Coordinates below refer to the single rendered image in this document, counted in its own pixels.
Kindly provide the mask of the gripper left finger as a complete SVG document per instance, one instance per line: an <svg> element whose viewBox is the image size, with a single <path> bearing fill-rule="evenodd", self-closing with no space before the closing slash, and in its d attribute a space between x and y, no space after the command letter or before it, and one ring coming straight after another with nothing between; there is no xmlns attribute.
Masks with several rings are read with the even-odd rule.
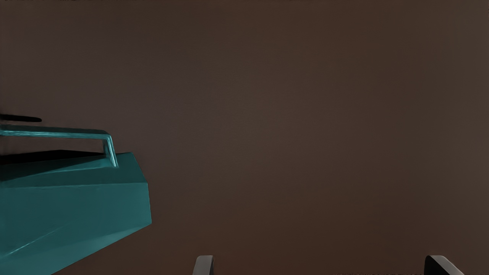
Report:
<svg viewBox="0 0 489 275"><path fill-rule="evenodd" d="M214 256L198 256L192 275L214 275Z"/></svg>

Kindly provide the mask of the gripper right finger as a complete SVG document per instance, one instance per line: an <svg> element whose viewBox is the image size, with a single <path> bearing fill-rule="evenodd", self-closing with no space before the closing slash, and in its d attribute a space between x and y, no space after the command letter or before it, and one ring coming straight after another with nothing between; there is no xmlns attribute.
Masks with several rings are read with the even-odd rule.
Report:
<svg viewBox="0 0 489 275"><path fill-rule="evenodd" d="M442 255L428 255L424 260L424 275L465 275Z"/></svg>

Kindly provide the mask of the teal faceted mug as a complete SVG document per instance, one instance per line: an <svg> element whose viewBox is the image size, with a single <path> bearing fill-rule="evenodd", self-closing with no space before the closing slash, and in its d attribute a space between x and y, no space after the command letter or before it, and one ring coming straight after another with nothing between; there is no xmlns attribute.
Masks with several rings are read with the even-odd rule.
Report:
<svg viewBox="0 0 489 275"><path fill-rule="evenodd" d="M99 139L104 150L0 157L0 275L52 275L152 223L148 182L108 132L0 124L0 136Z"/></svg>

